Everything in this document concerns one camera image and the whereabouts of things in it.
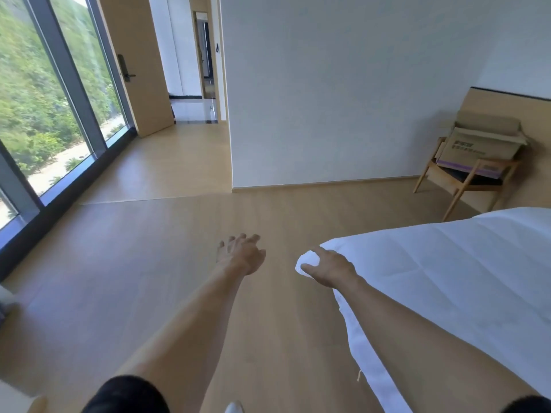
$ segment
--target person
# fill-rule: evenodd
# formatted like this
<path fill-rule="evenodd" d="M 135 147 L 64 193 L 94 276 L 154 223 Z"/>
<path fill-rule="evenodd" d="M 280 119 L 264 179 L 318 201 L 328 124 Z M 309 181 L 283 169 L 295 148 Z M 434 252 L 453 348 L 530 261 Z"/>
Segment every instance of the person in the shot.
<path fill-rule="evenodd" d="M 84 413 L 197 413 L 217 367 L 238 288 L 262 265 L 259 235 L 220 242 L 207 282 L 107 381 Z M 313 248 L 303 271 L 337 289 L 415 413 L 551 412 L 551 403 L 472 345 L 371 287 L 348 260 Z M 226 413 L 243 413 L 239 402 Z"/>

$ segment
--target box flap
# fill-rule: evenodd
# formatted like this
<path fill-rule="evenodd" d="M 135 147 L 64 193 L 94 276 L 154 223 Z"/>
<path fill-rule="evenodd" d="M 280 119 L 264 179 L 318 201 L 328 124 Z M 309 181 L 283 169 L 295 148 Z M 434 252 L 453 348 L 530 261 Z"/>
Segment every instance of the box flap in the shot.
<path fill-rule="evenodd" d="M 528 145 L 526 136 L 524 136 L 524 133 L 522 133 L 521 131 L 518 131 L 511 135 L 504 135 L 501 133 L 492 133 L 488 131 L 455 128 L 453 132 L 470 135 L 470 136 L 478 136 L 479 138 L 496 139 L 496 140 L 502 140 L 504 142 L 512 142 L 512 143 L 518 143 L 520 145 Z"/>
<path fill-rule="evenodd" d="M 514 117 L 491 116 L 473 112 L 459 111 L 456 127 L 516 136 L 521 131 L 520 120 Z"/>

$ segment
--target purple stripe on box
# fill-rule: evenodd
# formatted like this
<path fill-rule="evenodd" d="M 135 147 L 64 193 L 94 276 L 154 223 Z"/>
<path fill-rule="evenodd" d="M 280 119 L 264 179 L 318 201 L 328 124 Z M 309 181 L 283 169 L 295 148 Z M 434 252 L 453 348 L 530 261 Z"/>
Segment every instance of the purple stripe on box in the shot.
<path fill-rule="evenodd" d="M 455 162 L 443 161 L 441 159 L 437 161 L 437 164 L 438 163 L 443 163 L 445 165 L 449 165 L 451 167 L 457 168 L 460 171 L 465 171 L 465 172 L 471 172 L 471 170 L 473 169 L 472 166 L 461 165 L 460 163 L 455 163 Z M 499 175 L 501 174 L 501 171 L 490 171 L 490 170 L 479 169 L 477 170 L 477 174 L 486 174 L 489 177 L 499 177 Z"/>

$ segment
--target door handle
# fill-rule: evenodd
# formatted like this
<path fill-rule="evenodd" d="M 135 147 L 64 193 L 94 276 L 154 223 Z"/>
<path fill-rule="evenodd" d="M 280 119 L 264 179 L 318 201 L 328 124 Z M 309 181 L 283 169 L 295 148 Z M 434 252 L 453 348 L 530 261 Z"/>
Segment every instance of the door handle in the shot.
<path fill-rule="evenodd" d="M 126 62 L 125 62 L 124 56 L 122 56 L 121 54 L 118 54 L 117 59 L 119 60 L 119 66 L 121 67 L 122 77 L 124 78 L 125 82 L 130 82 L 130 78 L 135 76 L 135 74 L 128 74 L 128 68 L 126 68 Z"/>

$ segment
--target white shoe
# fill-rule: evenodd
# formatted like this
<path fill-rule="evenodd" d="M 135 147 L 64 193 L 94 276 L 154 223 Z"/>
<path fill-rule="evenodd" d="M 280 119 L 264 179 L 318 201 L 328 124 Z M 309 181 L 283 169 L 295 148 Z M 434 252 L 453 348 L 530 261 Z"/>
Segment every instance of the white shoe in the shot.
<path fill-rule="evenodd" d="M 224 413 L 245 413 L 241 402 L 231 402 Z"/>

